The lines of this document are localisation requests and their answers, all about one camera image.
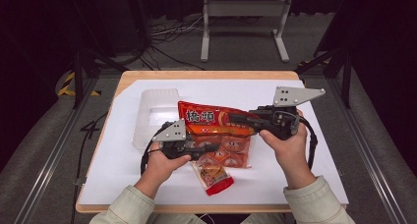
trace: red snack bag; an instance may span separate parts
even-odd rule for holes
[[[249,146],[251,137],[236,138],[232,136],[197,136],[191,135],[194,147],[201,147],[206,144],[220,144],[216,152],[209,152],[199,159],[199,164],[215,165],[225,167],[249,168]]]
[[[206,194],[209,196],[226,190],[234,183],[233,178],[221,165],[203,165],[196,162],[192,164]]]
[[[255,114],[234,108],[195,104],[185,101],[178,102],[178,113],[185,120],[187,131],[195,135],[229,135],[233,137],[248,137],[254,135],[254,129],[246,125],[231,123],[229,113],[243,114],[259,118]]]

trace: table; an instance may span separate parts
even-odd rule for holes
[[[92,202],[88,202],[87,201],[87,196],[94,196],[97,197],[97,195],[92,194],[92,193],[96,193],[98,191],[98,193],[100,194],[100,198],[101,195],[103,196],[107,196],[109,195],[110,191],[108,191],[106,188],[104,188],[103,186],[107,186],[107,187],[117,187],[117,188],[109,188],[110,190],[113,189],[114,191],[120,191],[123,190],[124,187],[126,187],[127,185],[129,185],[129,183],[134,183],[138,178],[139,178],[139,167],[140,167],[140,159],[133,159],[131,161],[130,158],[128,157],[123,157],[120,158],[119,160],[117,160],[118,162],[115,162],[116,160],[114,159],[118,159],[117,158],[117,154],[115,153],[111,153],[111,155],[107,155],[108,160],[104,159],[105,161],[101,161],[101,164],[104,163],[111,163],[114,164],[114,166],[109,166],[106,169],[107,170],[112,170],[115,169],[115,166],[130,166],[135,167],[137,166],[138,169],[132,169],[132,171],[126,172],[127,174],[124,175],[120,175],[120,179],[116,178],[116,179],[110,179],[109,181],[104,181],[105,180],[105,175],[100,174],[99,176],[97,176],[97,171],[94,171],[94,165],[95,165],[95,170],[96,170],[96,165],[98,163],[100,163],[100,160],[103,160],[102,157],[102,153],[104,150],[105,146],[108,146],[107,143],[105,143],[105,140],[108,140],[108,138],[106,138],[106,136],[111,137],[111,135],[117,134],[117,132],[112,131],[112,134],[106,134],[106,130],[109,129],[111,127],[112,123],[112,118],[111,116],[114,115],[117,111],[116,111],[116,107],[119,107],[120,105],[117,105],[115,103],[120,102],[120,97],[123,96],[123,94],[126,94],[127,92],[131,91],[131,87],[133,87],[135,84],[142,84],[146,81],[148,82],[153,82],[155,83],[155,80],[158,80],[159,82],[163,82],[163,81],[172,81],[174,80],[172,83],[179,83],[181,81],[199,81],[199,82],[203,82],[203,81],[228,81],[228,82],[233,82],[233,81],[245,81],[245,83],[258,83],[258,81],[264,83],[264,84],[271,84],[271,83],[277,83],[277,81],[281,81],[281,82],[286,82],[286,83],[300,83],[301,81],[298,81],[298,76],[294,73],[294,72],[258,72],[258,71],[233,71],[233,72],[229,72],[229,71],[159,71],[159,72],[151,72],[151,71],[128,71],[125,72],[121,78],[120,84],[118,85],[116,92],[115,92],[115,98],[113,100],[113,104],[111,106],[111,111],[110,114],[107,116],[106,122],[105,122],[105,127],[101,133],[100,139],[98,141],[97,144],[97,148],[95,150],[94,153],[94,157],[91,161],[91,165],[89,167],[89,172],[88,172],[88,179],[86,184],[83,186],[83,189],[80,193],[80,196],[78,198],[77,201],[77,205],[76,208],[79,212],[81,213],[97,213],[97,212],[101,212],[107,209],[109,203],[111,201],[108,201],[107,203],[100,203],[97,201],[92,201]],[[303,110],[303,112],[305,112],[305,116],[307,117],[306,114],[310,114],[309,112],[309,108],[311,108],[311,104],[310,102],[306,102],[302,105],[300,105],[299,107],[301,107],[301,110]],[[339,200],[341,201],[342,204],[347,204],[348,200],[346,197],[346,194],[344,192],[344,188],[341,185],[340,179],[338,177],[337,171],[335,169],[334,163],[331,159],[331,155],[329,154],[328,151],[328,147],[326,145],[326,141],[324,139],[324,136],[320,130],[320,126],[318,125],[317,120],[315,120],[315,116],[314,117],[309,117],[309,121],[312,124],[312,126],[315,128],[315,132],[318,135],[318,139],[319,139],[319,145],[318,145],[318,150],[316,152],[316,158],[317,158],[317,163],[315,163],[315,165],[313,166],[313,172],[316,171],[325,171],[325,176],[328,179],[328,182],[330,183],[330,186],[333,188],[334,192],[336,193],[336,196],[338,196]],[[263,149],[259,149],[259,147],[257,147],[257,149],[255,149],[255,151],[257,153],[254,152],[254,154],[258,154],[258,153],[262,153],[262,151],[264,151],[267,148],[267,145],[263,147]],[[127,149],[129,151],[125,151],[126,153],[131,153],[135,151],[135,148],[133,148],[132,146],[126,146],[123,147],[122,150],[124,151],[124,149]],[[190,168],[184,168],[187,167],[188,165],[185,165],[184,167],[178,169],[177,171],[175,171],[175,173],[173,174],[173,176],[171,176],[171,178],[164,183],[163,186],[161,186],[161,188],[159,189],[158,195],[155,198],[155,212],[160,212],[160,213],[252,213],[252,212],[290,212],[290,208],[288,206],[287,203],[264,203],[263,201],[260,201],[260,203],[257,203],[256,200],[253,201],[253,203],[250,204],[242,204],[242,203],[246,203],[246,202],[240,202],[240,203],[226,203],[224,204],[224,199],[226,198],[226,196],[234,196],[232,194],[234,194],[235,192],[240,192],[240,190],[243,189],[244,192],[248,192],[251,191],[251,193],[256,193],[256,192],[262,192],[264,193],[264,195],[267,195],[267,198],[270,198],[270,193],[268,192],[269,190],[273,190],[275,189],[275,191],[273,191],[274,194],[276,194],[277,196],[281,196],[280,198],[282,200],[284,200],[283,194],[282,194],[282,188],[285,186],[285,184],[282,184],[282,182],[284,182],[284,176],[283,173],[281,173],[280,169],[278,168],[278,165],[276,164],[276,161],[274,161],[274,156],[273,153],[271,153],[271,151],[266,151],[267,154],[262,154],[260,156],[262,156],[262,162],[264,159],[264,156],[269,156],[270,160],[273,160],[273,162],[271,164],[273,164],[273,166],[276,166],[276,171],[277,173],[277,177],[279,177],[279,182],[281,184],[276,184],[275,180],[273,178],[267,177],[265,179],[265,181],[270,181],[268,182],[262,182],[262,186],[264,189],[257,189],[256,191],[253,190],[249,190],[248,187],[245,187],[246,183],[247,184],[251,184],[252,182],[258,182],[258,181],[254,181],[251,179],[247,179],[247,177],[245,177],[245,173],[252,173],[252,176],[256,177],[259,174],[254,174],[254,172],[259,173],[260,171],[257,170],[259,169],[258,165],[255,166],[257,159],[253,160],[253,168],[251,169],[244,169],[244,170],[238,170],[238,169],[234,169],[232,170],[231,176],[235,178],[235,184],[232,185],[232,187],[230,187],[229,189],[223,191],[222,193],[218,194],[218,195],[214,195],[214,196],[210,196],[208,197],[205,193],[203,188],[201,187],[201,184],[198,182],[197,180],[197,176],[194,174],[194,176],[189,176],[187,177],[187,183],[184,183],[184,176],[185,174],[188,172],[187,169],[190,169],[190,171],[192,171],[191,165]],[[93,177],[95,175],[95,177],[98,177],[98,179],[104,179],[102,181],[99,181],[98,183],[100,184],[98,187],[92,187],[91,186],[91,180],[89,179],[90,177]],[[208,202],[208,203],[198,203],[198,201],[191,201],[192,203],[187,203],[188,200],[179,200],[179,198],[173,198],[172,200],[175,200],[178,202],[182,202],[182,203],[169,203],[172,202],[172,200],[165,200],[165,198],[169,199],[169,197],[167,196],[171,196],[172,193],[170,192],[170,189],[172,189],[172,191],[178,191],[179,194],[184,193],[184,191],[181,191],[181,188],[183,188],[182,186],[180,188],[178,187],[174,187],[175,186],[175,180],[178,179],[182,179],[181,180],[181,185],[184,185],[184,189],[183,190],[187,190],[186,193],[187,194],[192,194],[192,196],[190,196],[189,199],[193,199],[193,197],[199,197],[201,199],[204,200],[204,202]],[[116,197],[118,196],[117,192],[113,192],[115,194],[112,194],[112,196]],[[236,197],[234,196],[233,198],[237,198],[237,199],[245,199],[245,197]]]

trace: metal rail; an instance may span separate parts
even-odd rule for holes
[[[86,87],[83,94],[83,99],[80,102],[80,105],[77,109],[74,109],[64,126],[64,129],[61,132],[61,135],[58,138],[58,141],[55,143],[51,153],[49,154],[48,159],[46,160],[42,170],[37,177],[33,188],[28,195],[27,200],[22,206],[21,211],[19,212],[15,224],[29,223],[31,216],[33,215],[37,205],[42,198],[43,193],[46,190],[46,187],[49,184],[50,179],[52,178],[53,173],[55,172],[56,167],[58,166],[59,160],[61,159],[62,154],[64,153],[67,145],[68,138],[73,131],[74,125],[76,124],[81,112],[84,109],[84,106],[87,103],[89,93],[93,91],[93,88],[97,82],[97,79],[88,79]]]
[[[377,189],[378,194],[383,201],[383,204],[387,210],[389,218],[392,223],[407,224],[401,208],[399,207],[395,197],[389,188],[386,176],[378,165],[377,160],[374,157],[372,150],[370,149],[364,135],[362,134],[359,125],[352,112],[345,107],[343,100],[340,97],[341,88],[335,79],[328,80],[331,91],[336,94],[337,103],[343,111],[345,119],[349,124],[350,130],[355,137],[355,145],[368,169],[369,175]]]

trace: beige sleeve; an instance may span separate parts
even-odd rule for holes
[[[90,224],[145,224],[153,209],[154,202],[151,198],[129,186],[114,200],[107,211],[95,215]]]
[[[355,223],[341,206],[323,176],[298,190],[284,189],[297,223]]]

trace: metal stand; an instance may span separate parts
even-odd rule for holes
[[[282,32],[288,16],[291,0],[273,1],[204,1],[204,32],[202,43],[202,62],[209,60],[209,17],[230,16],[279,16],[279,27],[273,29],[272,34],[281,56],[282,62],[288,62],[289,57],[282,41]]]
[[[300,66],[295,72],[300,75],[305,71],[319,65],[325,60],[330,59],[328,65],[324,70],[324,75],[326,78],[334,79],[341,68],[343,69],[343,79],[342,79],[342,89],[341,89],[341,98],[344,102],[344,105],[347,108],[350,108],[349,104],[349,89],[350,89],[350,78],[352,71],[352,51],[345,48],[331,50],[316,59],[310,61],[309,63],[304,63]]]
[[[76,83],[76,102],[74,103],[74,109],[76,109],[81,100],[83,99],[83,70],[86,72],[89,78],[97,78],[100,74],[100,70],[94,59],[98,59],[103,63],[111,66],[112,68],[119,70],[120,72],[128,71],[126,67],[114,62],[113,60],[102,56],[91,49],[81,48],[74,55],[74,72]]]

